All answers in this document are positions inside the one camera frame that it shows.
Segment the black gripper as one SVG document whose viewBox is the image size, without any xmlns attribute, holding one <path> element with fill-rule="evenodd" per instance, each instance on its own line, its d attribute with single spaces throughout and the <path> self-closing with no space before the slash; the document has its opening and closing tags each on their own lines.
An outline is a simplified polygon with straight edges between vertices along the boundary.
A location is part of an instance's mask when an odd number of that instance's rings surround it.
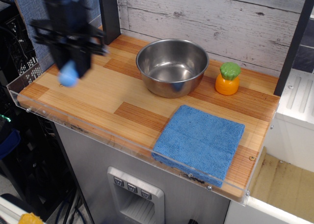
<svg viewBox="0 0 314 224">
<path fill-rule="evenodd" d="M 32 20 L 37 43 L 49 48 L 61 70 L 72 58 L 78 77 L 91 67 L 91 54 L 107 53 L 102 32 L 87 21 L 84 0 L 43 0 L 47 19 Z"/>
</svg>

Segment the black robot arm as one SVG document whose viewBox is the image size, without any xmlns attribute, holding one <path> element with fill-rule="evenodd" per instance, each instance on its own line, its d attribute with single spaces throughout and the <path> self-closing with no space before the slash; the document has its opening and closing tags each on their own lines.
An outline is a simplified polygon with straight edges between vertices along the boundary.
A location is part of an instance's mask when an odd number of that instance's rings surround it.
<svg viewBox="0 0 314 224">
<path fill-rule="evenodd" d="M 49 48 L 59 69 L 59 80 L 82 78 L 92 55 L 107 53 L 104 33 L 89 24 L 84 0 L 42 0 L 48 18 L 32 20 L 38 44 Z"/>
</svg>

